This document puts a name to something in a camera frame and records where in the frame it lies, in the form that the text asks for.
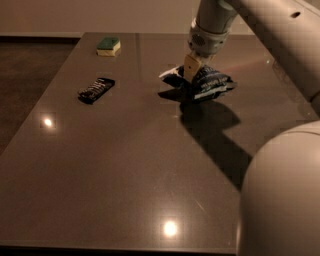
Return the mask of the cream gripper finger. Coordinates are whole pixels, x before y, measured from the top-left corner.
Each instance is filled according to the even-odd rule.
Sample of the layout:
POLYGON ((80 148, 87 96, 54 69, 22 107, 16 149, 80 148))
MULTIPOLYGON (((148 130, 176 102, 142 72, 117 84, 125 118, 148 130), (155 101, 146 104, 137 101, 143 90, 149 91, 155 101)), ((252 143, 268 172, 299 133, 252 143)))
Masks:
POLYGON ((201 67, 202 62, 197 56, 186 55, 184 59, 184 79, 191 83, 201 67))

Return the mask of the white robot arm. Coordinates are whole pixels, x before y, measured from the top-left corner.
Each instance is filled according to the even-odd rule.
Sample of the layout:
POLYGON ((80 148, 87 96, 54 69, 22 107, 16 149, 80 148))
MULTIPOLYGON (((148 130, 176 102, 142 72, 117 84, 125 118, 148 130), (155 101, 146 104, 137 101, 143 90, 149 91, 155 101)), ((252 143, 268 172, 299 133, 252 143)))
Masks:
MULTIPOLYGON (((241 17, 279 68, 250 96, 261 122, 319 111, 319 11, 306 0, 200 0, 185 77, 194 81, 241 17)), ((241 188, 237 256, 320 256, 320 125, 291 124, 255 154, 241 188)))

